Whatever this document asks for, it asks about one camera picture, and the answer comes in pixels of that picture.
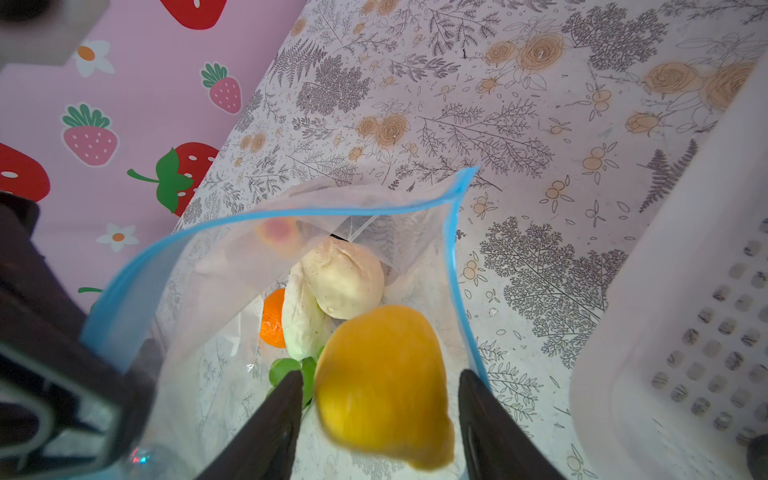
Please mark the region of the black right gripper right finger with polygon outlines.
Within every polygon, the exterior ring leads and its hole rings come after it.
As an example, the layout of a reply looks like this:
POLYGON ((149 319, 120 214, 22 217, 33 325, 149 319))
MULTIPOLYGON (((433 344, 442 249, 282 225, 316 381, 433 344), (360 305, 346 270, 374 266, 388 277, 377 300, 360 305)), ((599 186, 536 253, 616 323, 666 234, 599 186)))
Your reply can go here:
POLYGON ((458 403, 468 479, 564 479, 472 370, 460 375, 458 403))

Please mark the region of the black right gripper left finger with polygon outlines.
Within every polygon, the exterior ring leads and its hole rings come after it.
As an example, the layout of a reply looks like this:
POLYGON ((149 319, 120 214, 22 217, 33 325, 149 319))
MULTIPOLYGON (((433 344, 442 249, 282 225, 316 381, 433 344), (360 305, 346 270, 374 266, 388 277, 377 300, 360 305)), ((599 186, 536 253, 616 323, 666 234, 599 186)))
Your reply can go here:
POLYGON ((288 479, 303 407, 303 378, 288 373, 197 480, 288 479))

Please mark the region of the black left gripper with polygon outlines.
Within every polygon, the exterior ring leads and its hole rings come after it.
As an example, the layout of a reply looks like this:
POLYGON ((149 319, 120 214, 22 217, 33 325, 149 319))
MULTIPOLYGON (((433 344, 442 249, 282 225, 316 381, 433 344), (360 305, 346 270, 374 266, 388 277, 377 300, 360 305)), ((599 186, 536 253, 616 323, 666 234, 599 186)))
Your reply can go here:
POLYGON ((132 451, 153 385, 79 341, 85 313, 31 236, 38 205, 1 195, 1 476, 66 479, 105 471, 132 451))

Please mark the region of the orange tangerine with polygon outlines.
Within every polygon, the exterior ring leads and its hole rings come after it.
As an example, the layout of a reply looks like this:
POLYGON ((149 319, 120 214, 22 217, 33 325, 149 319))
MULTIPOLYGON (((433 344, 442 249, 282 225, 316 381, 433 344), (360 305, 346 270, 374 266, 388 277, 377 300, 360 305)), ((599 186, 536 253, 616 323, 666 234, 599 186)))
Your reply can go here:
POLYGON ((282 327, 284 297, 285 289, 280 288, 264 299, 259 333, 260 338, 266 344, 279 349, 286 348, 282 327))

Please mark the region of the white radish with leaves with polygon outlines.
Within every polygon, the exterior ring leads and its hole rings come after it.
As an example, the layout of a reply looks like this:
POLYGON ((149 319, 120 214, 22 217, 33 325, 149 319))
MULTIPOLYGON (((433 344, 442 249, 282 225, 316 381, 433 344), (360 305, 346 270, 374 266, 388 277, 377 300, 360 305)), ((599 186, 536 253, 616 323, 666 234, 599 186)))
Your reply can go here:
POLYGON ((294 265, 285 288, 282 327, 288 357, 275 360, 269 369, 269 381, 275 388, 294 371, 302 375, 302 402, 307 408, 314 398, 317 363, 331 337, 333 321, 319 307, 311 292, 301 263, 294 265))

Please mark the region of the white plastic mesh basket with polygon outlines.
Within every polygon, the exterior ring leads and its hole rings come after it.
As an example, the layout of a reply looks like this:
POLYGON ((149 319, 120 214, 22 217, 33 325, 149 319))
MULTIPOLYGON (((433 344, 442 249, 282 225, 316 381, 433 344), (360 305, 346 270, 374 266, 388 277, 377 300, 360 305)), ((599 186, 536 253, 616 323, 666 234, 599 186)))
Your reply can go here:
POLYGON ((603 479, 767 474, 767 64, 609 288, 570 410, 603 479))

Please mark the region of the clear zip bag blue zipper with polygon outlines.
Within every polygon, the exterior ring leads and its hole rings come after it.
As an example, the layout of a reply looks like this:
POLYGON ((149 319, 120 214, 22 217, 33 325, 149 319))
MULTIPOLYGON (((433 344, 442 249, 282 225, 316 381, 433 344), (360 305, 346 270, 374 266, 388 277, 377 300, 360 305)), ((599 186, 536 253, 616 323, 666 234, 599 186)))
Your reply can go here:
POLYGON ((460 373, 484 367, 456 267, 465 168, 412 192, 315 179, 252 211, 182 230, 131 261, 101 293, 83 343, 119 369, 155 339, 158 396, 110 479, 191 479, 233 440, 291 371, 305 381, 293 467, 308 477, 323 434, 313 395, 319 357, 345 321, 384 305, 429 322, 459 418, 460 373))

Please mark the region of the beige pear shaped fruit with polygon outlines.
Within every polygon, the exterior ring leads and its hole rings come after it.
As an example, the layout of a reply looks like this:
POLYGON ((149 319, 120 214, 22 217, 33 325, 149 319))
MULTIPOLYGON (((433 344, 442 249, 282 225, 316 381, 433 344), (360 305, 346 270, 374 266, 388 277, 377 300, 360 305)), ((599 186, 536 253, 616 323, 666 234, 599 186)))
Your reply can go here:
POLYGON ((380 305, 385 275, 368 248, 328 237, 300 263, 310 291, 329 316, 350 320, 380 305))

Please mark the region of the yellow red peach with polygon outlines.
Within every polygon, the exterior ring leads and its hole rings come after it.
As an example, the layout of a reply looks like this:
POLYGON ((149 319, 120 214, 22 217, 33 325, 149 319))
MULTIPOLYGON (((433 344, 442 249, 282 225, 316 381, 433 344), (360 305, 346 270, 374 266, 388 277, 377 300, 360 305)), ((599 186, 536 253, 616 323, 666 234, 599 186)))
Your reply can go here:
POLYGON ((294 217, 276 217, 264 220, 256 227, 258 238, 281 255, 293 255, 304 245, 299 221, 294 217))

